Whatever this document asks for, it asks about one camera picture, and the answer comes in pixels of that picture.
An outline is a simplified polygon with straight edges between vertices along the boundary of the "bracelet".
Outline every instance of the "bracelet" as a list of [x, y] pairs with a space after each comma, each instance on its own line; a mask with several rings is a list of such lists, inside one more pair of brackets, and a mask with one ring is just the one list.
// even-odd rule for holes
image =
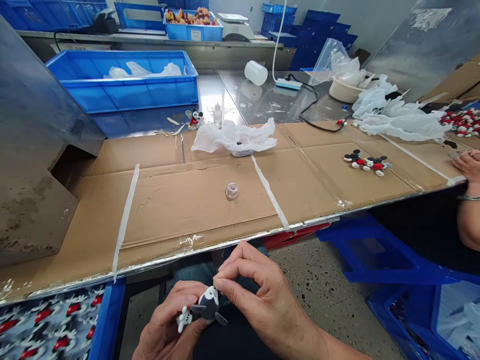
[[456, 197], [458, 200], [472, 200], [472, 201], [480, 201], [480, 196], [470, 196], [470, 195], [462, 195]]

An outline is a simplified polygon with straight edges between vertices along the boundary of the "white tape strip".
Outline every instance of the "white tape strip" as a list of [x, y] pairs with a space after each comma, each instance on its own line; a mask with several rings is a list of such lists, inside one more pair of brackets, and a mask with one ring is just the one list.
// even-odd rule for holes
[[382, 138], [384, 138], [385, 140], [387, 140], [390, 144], [392, 145], [395, 145], [397, 148], [399, 148], [400, 150], [402, 150], [404, 153], [410, 155], [412, 158], [414, 158], [415, 160], [421, 162], [423, 165], [425, 165], [427, 168], [429, 168], [430, 170], [436, 172], [438, 175], [440, 175], [442, 178], [445, 178], [446, 179], [446, 184], [447, 186], [451, 187], [453, 185], [455, 185], [458, 181], [461, 181], [462, 178], [464, 179], [463, 176], [457, 176], [457, 177], [454, 177], [454, 178], [449, 178], [447, 175], [445, 175], [443, 172], [437, 170], [436, 168], [434, 168], [433, 166], [431, 166], [429, 163], [423, 161], [421, 158], [419, 158], [417, 155], [415, 155], [414, 153], [408, 151], [406, 148], [404, 147], [401, 147], [399, 144], [397, 144], [395, 141], [389, 139], [388, 137], [382, 135], [382, 134], [379, 134]]
[[278, 214], [278, 218], [280, 219], [281, 224], [283, 225], [283, 229], [285, 231], [289, 231], [290, 230], [289, 222], [288, 222], [287, 218], [285, 217], [284, 212], [280, 208], [279, 203], [275, 199], [274, 193], [272, 192], [272, 189], [270, 189], [270, 184], [269, 184], [268, 180], [265, 178], [264, 174], [262, 173], [262, 169], [260, 169], [259, 166], [257, 165], [257, 161], [255, 160], [255, 157], [253, 155], [250, 155], [250, 157], [253, 160], [253, 164], [255, 165], [255, 170], [256, 170], [258, 176], [260, 177], [260, 180], [263, 184], [263, 187], [265, 188], [266, 193], [268, 194], [268, 197], [270, 198], [270, 201], [271, 201], [273, 207], [275, 208], [276, 213]]
[[123, 208], [123, 215], [121, 216], [120, 229], [118, 229], [118, 237], [116, 238], [115, 254], [113, 255], [113, 264], [111, 270], [113, 272], [113, 283], [117, 281], [117, 266], [119, 265], [119, 252], [124, 243], [125, 232], [127, 231], [127, 223], [129, 222], [130, 209], [134, 201], [135, 188], [139, 180], [140, 164], [135, 165], [133, 177], [131, 178], [130, 190], [126, 196], [125, 207]]

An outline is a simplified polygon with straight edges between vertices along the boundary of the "forearm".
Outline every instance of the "forearm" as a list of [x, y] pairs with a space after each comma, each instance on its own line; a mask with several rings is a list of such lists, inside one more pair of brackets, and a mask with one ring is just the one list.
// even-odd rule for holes
[[[465, 195], [480, 197], [480, 183], [470, 183]], [[480, 201], [463, 200], [457, 222], [462, 243], [480, 252]]]

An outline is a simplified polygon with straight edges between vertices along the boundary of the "white label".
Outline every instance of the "white label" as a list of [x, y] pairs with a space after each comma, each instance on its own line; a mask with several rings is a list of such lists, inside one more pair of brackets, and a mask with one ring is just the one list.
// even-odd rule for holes
[[199, 30], [192, 30], [191, 31], [191, 40], [192, 41], [202, 41], [202, 32]]

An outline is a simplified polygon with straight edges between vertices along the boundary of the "stainless steel table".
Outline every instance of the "stainless steel table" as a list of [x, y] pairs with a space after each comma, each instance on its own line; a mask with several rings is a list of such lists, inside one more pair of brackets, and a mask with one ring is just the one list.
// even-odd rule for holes
[[[309, 76], [303, 72], [294, 72], [294, 76], [303, 82], [307, 82]], [[287, 72], [275, 73], [277, 77], [285, 77]], [[345, 118], [351, 114], [350, 110], [344, 110], [345, 105], [328, 95], [330, 83], [317, 85], [315, 88], [320, 93], [321, 99], [312, 106], [305, 117], [312, 121], [336, 120]], [[315, 95], [302, 88], [300, 91], [278, 88], [269, 72], [267, 82], [259, 87], [245, 79], [243, 71], [217, 71], [198, 76], [199, 109], [204, 113], [206, 122], [213, 121], [213, 109], [216, 103], [222, 106], [224, 120], [232, 120], [236, 124], [263, 124], [268, 118], [273, 117], [277, 123], [299, 122], [300, 111], [308, 106]], [[174, 126], [168, 122], [167, 117], [185, 122], [185, 110], [191, 110], [187, 106], [164, 107], [147, 110], [120, 111], [107, 114], [95, 114], [92, 118], [98, 123], [109, 138], [120, 138], [130, 136], [153, 135], [154, 130], [172, 131]], [[290, 224], [292, 231], [307, 228], [313, 225], [338, 218], [353, 212], [372, 208], [382, 204], [392, 203], [398, 200], [414, 197], [421, 193], [388, 200], [375, 205], [357, 208], [353, 211], [341, 211], [338, 213], [313, 218], [296, 224]], [[119, 277], [129, 276], [160, 267], [179, 258], [190, 256], [206, 251], [211, 251], [227, 246], [235, 245], [241, 240], [251, 240], [283, 232], [283, 228], [274, 228], [242, 239], [234, 239], [229, 242], [192, 250], [188, 253], [177, 253], [166, 255], [145, 263], [132, 265], [118, 271]], [[48, 288], [33, 292], [28, 297], [39, 298], [55, 293], [75, 290], [85, 286], [102, 283], [112, 280], [112, 273], [98, 274], [79, 281], [67, 283], [60, 286], [52, 285]]]

